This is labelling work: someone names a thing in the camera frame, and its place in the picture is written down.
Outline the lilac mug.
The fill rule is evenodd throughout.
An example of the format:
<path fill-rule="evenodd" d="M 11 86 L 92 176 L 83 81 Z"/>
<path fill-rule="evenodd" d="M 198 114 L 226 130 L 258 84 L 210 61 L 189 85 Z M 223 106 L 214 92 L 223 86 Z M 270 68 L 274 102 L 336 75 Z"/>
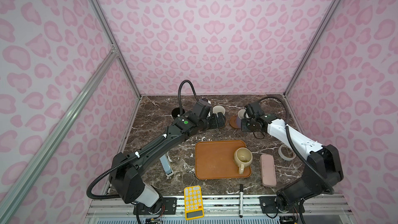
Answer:
<path fill-rule="evenodd" d="M 246 110 L 240 110 L 240 111 L 238 112 L 238 114 L 237 114 L 237 117 L 238 117 L 239 119 L 245 119 L 245 113 L 246 113 Z"/>

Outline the black cup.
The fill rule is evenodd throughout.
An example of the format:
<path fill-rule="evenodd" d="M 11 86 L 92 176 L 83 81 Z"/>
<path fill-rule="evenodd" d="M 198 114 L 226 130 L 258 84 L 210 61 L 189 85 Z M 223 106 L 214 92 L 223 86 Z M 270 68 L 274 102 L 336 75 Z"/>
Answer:
<path fill-rule="evenodd" d="M 175 109 L 172 110 L 171 115 L 172 115 L 172 117 L 173 117 L 174 119 L 176 119 L 176 118 L 180 117 L 181 115 L 183 115 L 184 113 L 185 113 L 185 110 L 184 110 L 184 109 L 180 110 L 180 108 L 177 107 L 177 108 L 175 108 Z"/>

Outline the white speckled mug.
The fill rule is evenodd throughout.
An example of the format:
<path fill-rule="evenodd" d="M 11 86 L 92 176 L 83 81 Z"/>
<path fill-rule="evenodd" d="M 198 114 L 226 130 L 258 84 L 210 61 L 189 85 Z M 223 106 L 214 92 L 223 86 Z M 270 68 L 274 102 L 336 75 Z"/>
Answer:
<path fill-rule="evenodd" d="M 212 108 L 212 114 L 218 116 L 219 114 L 222 114 L 225 116 L 226 109 L 221 106 L 221 105 L 216 105 Z"/>

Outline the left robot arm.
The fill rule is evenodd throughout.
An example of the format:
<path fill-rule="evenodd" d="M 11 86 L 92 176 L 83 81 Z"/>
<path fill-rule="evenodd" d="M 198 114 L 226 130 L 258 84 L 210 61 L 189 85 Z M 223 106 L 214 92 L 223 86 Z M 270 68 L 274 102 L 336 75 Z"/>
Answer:
<path fill-rule="evenodd" d="M 142 175 L 145 174 L 147 169 L 170 149 L 178 146 L 190 137 L 206 130 L 224 128 L 226 122 L 227 119 L 222 113 L 211 114 L 204 119 L 200 119 L 192 113 L 185 113 L 174 119 L 172 124 L 165 128 L 162 135 L 141 148 L 138 154 L 133 152 L 127 156 L 121 152 L 116 154 L 113 158 L 112 167 L 120 164 L 123 166 L 110 173 L 110 184 L 124 203 L 144 203 L 144 201 L 149 200 L 149 203 L 145 203 L 145 205 L 148 207 L 153 206 L 160 196 L 142 196 L 145 191 L 150 190 L 150 187 L 142 180 Z"/>

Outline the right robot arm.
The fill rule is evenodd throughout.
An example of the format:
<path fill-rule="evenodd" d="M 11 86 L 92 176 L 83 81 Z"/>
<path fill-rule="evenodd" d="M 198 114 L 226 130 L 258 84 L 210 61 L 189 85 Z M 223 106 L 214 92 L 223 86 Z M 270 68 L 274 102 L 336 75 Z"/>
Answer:
<path fill-rule="evenodd" d="M 290 127 L 275 115 L 248 117 L 241 121 L 244 132 L 266 132 L 292 149 L 304 164 L 302 176 L 276 193 L 276 208 L 287 212 L 302 202 L 321 194 L 335 194 L 334 186 L 344 178 L 339 151 L 333 145 L 322 145 Z"/>

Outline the cream yellow mug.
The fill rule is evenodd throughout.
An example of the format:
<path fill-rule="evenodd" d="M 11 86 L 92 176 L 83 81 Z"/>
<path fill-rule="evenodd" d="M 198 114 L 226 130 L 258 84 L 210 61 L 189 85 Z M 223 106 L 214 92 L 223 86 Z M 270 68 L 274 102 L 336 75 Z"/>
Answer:
<path fill-rule="evenodd" d="M 252 152 L 246 147 L 241 147 L 234 152 L 234 162 L 238 167 L 239 175 L 244 173 L 245 168 L 251 166 L 252 160 Z"/>

